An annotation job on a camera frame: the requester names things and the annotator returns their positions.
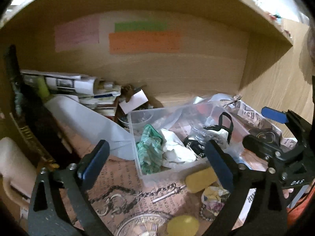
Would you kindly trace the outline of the white cloth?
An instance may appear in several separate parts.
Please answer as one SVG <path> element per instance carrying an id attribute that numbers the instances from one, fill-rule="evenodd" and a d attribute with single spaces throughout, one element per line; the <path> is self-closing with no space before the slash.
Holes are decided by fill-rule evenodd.
<path id="1" fill-rule="evenodd" d="M 184 146 L 178 136 L 167 129 L 161 129 L 162 142 L 162 166 L 175 169 L 178 165 L 195 162 L 197 160 L 194 151 Z"/>

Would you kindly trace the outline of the clear plastic storage box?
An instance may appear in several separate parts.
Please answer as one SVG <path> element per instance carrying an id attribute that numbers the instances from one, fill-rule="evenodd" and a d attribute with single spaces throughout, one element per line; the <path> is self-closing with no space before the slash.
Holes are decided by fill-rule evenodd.
<path id="1" fill-rule="evenodd" d="M 192 128 L 217 125 L 224 108 L 214 102 L 203 102 L 197 104 L 186 104 L 177 107 L 166 107 L 132 111 L 127 115 L 130 133 L 133 134 L 132 143 L 134 160 L 138 176 L 145 187 L 154 184 L 165 183 L 166 181 L 179 181 L 185 176 L 209 166 L 206 158 L 199 158 L 194 162 L 181 163 L 176 168 L 162 167 L 161 171 L 153 174 L 144 174 L 140 167 L 136 143 L 146 125 L 152 125 L 154 129 L 160 131 L 167 129 L 183 141 L 192 132 Z"/>

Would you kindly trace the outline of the green patterned cloth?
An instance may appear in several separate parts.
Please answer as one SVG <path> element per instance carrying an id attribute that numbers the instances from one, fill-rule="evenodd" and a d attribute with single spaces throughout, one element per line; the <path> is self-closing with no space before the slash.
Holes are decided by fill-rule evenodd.
<path id="1" fill-rule="evenodd" d="M 150 124 L 144 127 L 140 141 L 136 143 L 140 169 L 143 174 L 155 174 L 161 171 L 163 137 Z"/>

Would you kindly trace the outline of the floral crumpled cloth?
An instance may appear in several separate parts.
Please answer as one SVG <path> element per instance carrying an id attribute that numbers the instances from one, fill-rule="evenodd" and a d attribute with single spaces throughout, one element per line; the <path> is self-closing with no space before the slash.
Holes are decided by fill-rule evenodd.
<path id="1" fill-rule="evenodd" d="M 203 210 L 209 211 L 216 217 L 225 205 L 230 192 L 221 186 L 209 186 L 201 195 Z"/>

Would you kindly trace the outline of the beige ceramic mug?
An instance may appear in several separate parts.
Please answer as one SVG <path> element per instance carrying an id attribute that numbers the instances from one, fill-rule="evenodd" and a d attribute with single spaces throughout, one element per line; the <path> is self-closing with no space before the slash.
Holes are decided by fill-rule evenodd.
<path id="1" fill-rule="evenodd" d="M 36 181 L 36 168 L 9 137 L 1 139 L 1 175 L 7 197 L 21 208 L 28 210 L 29 203 L 12 190 L 17 189 L 27 197 L 32 196 Z"/>

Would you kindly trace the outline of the yellow rectangular sponge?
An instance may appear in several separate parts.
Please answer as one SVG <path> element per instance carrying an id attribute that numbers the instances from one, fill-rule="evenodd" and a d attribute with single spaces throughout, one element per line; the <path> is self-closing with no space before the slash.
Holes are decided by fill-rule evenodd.
<path id="1" fill-rule="evenodd" d="M 188 175 L 185 178 L 185 185 L 190 193 L 198 193 L 218 180 L 212 167 Z"/>

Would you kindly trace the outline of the yellow round sponge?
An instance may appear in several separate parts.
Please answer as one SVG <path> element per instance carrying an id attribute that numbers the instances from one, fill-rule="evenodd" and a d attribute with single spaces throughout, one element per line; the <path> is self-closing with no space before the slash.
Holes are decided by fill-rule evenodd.
<path id="1" fill-rule="evenodd" d="M 171 236 L 194 236 L 199 230 L 199 221 L 190 215 L 172 218 L 167 224 L 167 233 Z"/>

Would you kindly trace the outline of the dark wine bottle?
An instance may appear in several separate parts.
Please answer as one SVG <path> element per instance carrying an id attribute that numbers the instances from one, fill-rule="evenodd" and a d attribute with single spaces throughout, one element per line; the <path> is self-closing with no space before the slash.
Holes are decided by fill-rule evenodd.
<path id="1" fill-rule="evenodd" d="M 3 58 L 13 91 L 11 101 L 13 122 L 29 149 L 38 153 L 53 169 L 64 169 L 69 164 L 79 163 L 80 157 L 68 142 L 51 112 L 44 106 L 35 89 L 24 82 L 16 46 L 10 45 Z"/>

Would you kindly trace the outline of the small white box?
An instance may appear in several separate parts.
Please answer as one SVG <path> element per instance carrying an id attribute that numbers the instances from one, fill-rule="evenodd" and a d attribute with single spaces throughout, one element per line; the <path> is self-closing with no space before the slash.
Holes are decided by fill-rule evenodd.
<path id="1" fill-rule="evenodd" d="M 134 109 L 137 109 L 141 105 L 145 104 L 146 102 L 148 102 L 148 98 L 145 95 L 144 91 L 141 89 L 130 98 L 129 102 L 122 101 L 119 103 L 119 106 L 125 114 L 128 114 Z"/>

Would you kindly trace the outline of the rolled newspaper stack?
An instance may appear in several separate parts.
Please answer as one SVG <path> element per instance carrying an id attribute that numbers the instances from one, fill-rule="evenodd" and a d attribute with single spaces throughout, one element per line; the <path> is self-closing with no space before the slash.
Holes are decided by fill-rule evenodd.
<path id="1" fill-rule="evenodd" d="M 42 98 L 65 95 L 92 110 L 115 108 L 121 95 L 121 86 L 88 75 L 36 70 L 22 70 L 21 74 Z"/>

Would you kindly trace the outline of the green sticky note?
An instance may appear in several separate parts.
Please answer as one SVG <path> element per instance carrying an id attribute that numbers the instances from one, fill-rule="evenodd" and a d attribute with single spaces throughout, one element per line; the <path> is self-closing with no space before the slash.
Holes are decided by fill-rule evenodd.
<path id="1" fill-rule="evenodd" d="M 114 31 L 165 31 L 168 28 L 169 27 L 167 23 L 160 21 L 125 21 L 116 22 Z"/>

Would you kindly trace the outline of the orange sticky note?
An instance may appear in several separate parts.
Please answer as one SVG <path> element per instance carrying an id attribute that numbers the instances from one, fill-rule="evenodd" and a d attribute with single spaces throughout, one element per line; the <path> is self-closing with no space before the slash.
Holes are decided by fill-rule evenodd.
<path id="1" fill-rule="evenodd" d="M 177 31 L 122 31 L 108 35 L 110 54 L 177 53 L 181 51 Z"/>

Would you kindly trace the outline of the pink sticky note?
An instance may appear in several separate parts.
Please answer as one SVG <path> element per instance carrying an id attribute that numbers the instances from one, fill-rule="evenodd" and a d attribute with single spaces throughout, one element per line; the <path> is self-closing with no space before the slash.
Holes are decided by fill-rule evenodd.
<path id="1" fill-rule="evenodd" d="M 98 44 L 99 21 L 100 14 L 93 14 L 55 26 L 55 51 L 67 51 L 83 44 Z"/>

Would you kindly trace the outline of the wooden shelf board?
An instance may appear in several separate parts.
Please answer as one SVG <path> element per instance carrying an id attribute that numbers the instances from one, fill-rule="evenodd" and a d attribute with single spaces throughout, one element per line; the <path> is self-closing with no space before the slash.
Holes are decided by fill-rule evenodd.
<path id="1" fill-rule="evenodd" d="M 292 43 L 290 36 L 252 0 L 26 0 L 1 20 L 1 27 L 14 30 L 53 26 L 118 10 L 185 13 Z"/>

